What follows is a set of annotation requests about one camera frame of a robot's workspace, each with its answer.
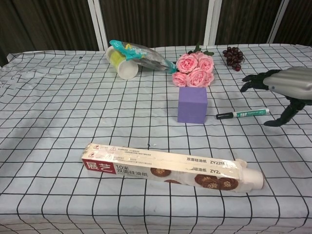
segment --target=green leaf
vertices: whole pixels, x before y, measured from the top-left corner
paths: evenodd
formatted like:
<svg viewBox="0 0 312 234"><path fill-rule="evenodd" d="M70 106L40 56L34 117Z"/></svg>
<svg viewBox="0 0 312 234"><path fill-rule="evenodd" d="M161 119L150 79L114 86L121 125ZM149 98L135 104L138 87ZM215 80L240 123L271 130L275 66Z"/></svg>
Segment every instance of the green leaf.
<svg viewBox="0 0 312 234"><path fill-rule="evenodd" d="M201 48L199 47L199 43L197 43L193 53L197 52L197 51L201 51Z"/></svg>
<svg viewBox="0 0 312 234"><path fill-rule="evenodd" d="M214 52L209 52L209 51L207 50L207 51L204 52L204 54L205 54L205 55L212 56L212 55L214 55Z"/></svg>

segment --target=table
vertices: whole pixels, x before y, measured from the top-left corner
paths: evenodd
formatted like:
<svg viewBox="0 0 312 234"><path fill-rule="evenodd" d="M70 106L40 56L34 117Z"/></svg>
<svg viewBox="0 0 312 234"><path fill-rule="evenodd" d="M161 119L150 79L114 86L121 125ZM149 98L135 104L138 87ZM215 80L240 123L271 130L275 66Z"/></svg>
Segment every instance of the table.
<svg viewBox="0 0 312 234"><path fill-rule="evenodd" d="M194 47L156 48L176 61ZM289 102L270 91L240 93L241 79L312 67L312 48L239 45L242 70L215 52L204 125L177 123L169 74L140 68L122 80L102 52L10 55L0 70L1 234L277 234L312 232L312 107L282 127ZM217 120L268 107L270 115ZM248 162L265 176L248 194L118 177L86 170L89 142Z"/></svg>

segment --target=red label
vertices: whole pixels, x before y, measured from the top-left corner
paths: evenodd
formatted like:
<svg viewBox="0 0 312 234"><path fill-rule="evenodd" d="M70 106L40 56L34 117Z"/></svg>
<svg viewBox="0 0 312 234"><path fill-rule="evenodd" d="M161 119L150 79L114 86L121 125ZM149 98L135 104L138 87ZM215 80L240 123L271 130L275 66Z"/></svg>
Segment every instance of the red label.
<svg viewBox="0 0 312 234"><path fill-rule="evenodd" d="M82 161L88 170L116 174L114 164L112 162L102 162L89 159L83 159Z"/></svg>

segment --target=marker pen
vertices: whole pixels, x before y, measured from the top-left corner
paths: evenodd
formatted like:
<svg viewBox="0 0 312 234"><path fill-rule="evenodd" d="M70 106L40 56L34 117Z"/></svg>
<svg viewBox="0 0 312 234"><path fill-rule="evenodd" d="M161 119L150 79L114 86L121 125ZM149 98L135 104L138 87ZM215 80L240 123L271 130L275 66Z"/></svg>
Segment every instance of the marker pen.
<svg viewBox="0 0 312 234"><path fill-rule="evenodd" d="M217 119L226 119L226 118L240 118L248 116L263 116L270 112L268 108L259 109L259 110L250 110L250 111L238 111L238 112L228 112L223 114L218 114L215 117Z"/></svg>

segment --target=purple cube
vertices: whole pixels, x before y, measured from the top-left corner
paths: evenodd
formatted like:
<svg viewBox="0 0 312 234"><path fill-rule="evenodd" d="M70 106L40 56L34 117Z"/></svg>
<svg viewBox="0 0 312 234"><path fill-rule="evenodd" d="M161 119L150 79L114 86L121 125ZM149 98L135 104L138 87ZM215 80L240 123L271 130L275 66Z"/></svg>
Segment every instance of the purple cube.
<svg viewBox="0 0 312 234"><path fill-rule="evenodd" d="M206 88L181 87L177 121L179 123L203 124L206 118L207 104Z"/></svg>

